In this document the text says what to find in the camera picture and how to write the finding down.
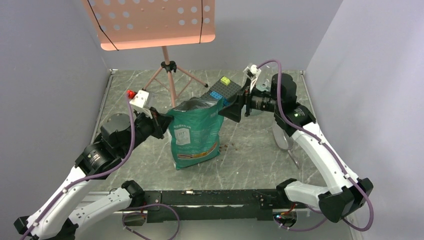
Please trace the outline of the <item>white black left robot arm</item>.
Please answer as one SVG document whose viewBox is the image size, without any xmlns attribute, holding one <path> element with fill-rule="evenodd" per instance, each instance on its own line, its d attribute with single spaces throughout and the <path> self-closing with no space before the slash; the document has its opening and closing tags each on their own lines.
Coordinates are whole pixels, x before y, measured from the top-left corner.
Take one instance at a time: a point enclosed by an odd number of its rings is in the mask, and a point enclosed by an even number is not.
<svg viewBox="0 0 424 240">
<path fill-rule="evenodd" d="M 73 240 L 116 211 L 137 210 L 148 204 L 145 191 L 134 180 L 127 180 L 108 195 L 81 206 L 86 195 L 120 168 L 134 148 L 148 137 L 164 137 L 173 118 L 154 108 L 150 111 L 152 116 L 133 110 L 114 114 L 48 201 L 32 215 L 16 219 L 17 232 L 32 240 Z"/>
</svg>

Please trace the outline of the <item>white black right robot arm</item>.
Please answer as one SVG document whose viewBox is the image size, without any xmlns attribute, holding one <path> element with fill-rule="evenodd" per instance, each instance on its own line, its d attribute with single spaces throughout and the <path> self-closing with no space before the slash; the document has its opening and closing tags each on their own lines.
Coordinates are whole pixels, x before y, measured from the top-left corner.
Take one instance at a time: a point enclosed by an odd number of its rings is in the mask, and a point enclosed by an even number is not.
<svg viewBox="0 0 424 240">
<path fill-rule="evenodd" d="M 251 86 L 247 78 L 244 86 L 218 113 L 238 123 L 242 110 L 245 116 L 249 116 L 250 110 L 273 113 L 276 124 L 305 151 L 326 184 L 316 186 L 294 178 L 285 180 L 276 186 L 275 199 L 280 207 L 302 203 L 318 208 L 327 220 L 337 223 L 367 204 L 369 220 L 361 230 L 371 227 L 374 208 L 369 196 L 373 183 L 353 172 L 327 142 L 312 112 L 297 101 L 297 84 L 289 74 L 275 74 L 269 91 Z"/>
</svg>

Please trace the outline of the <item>green pet food bag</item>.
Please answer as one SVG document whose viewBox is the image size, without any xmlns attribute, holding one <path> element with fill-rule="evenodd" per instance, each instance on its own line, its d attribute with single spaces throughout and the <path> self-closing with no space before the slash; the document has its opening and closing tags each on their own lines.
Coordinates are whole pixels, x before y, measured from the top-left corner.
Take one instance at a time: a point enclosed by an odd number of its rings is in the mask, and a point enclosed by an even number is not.
<svg viewBox="0 0 424 240">
<path fill-rule="evenodd" d="M 192 97 L 166 113 L 173 118 L 168 131 L 176 170 L 220 155 L 220 130 L 224 117 L 219 111 L 223 106 L 222 99 Z"/>
</svg>

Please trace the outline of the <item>metal food scoop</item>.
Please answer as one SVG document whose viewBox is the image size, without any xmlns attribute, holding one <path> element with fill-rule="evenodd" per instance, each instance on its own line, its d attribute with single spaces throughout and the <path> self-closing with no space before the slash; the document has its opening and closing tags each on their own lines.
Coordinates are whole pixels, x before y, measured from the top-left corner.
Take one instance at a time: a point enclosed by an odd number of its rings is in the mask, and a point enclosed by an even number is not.
<svg viewBox="0 0 424 240">
<path fill-rule="evenodd" d="M 294 147 L 294 141 L 278 125 L 276 125 L 276 124 L 273 125 L 271 127 L 271 129 L 272 129 L 272 134 L 273 134 L 274 141 L 275 141 L 276 145 L 282 151 L 285 151 L 289 155 L 289 157 L 291 158 L 291 160 L 293 161 L 295 166 L 299 169 L 300 168 L 299 161 L 296 159 L 296 157 L 294 156 L 294 154 L 292 152 L 293 147 Z"/>
</svg>

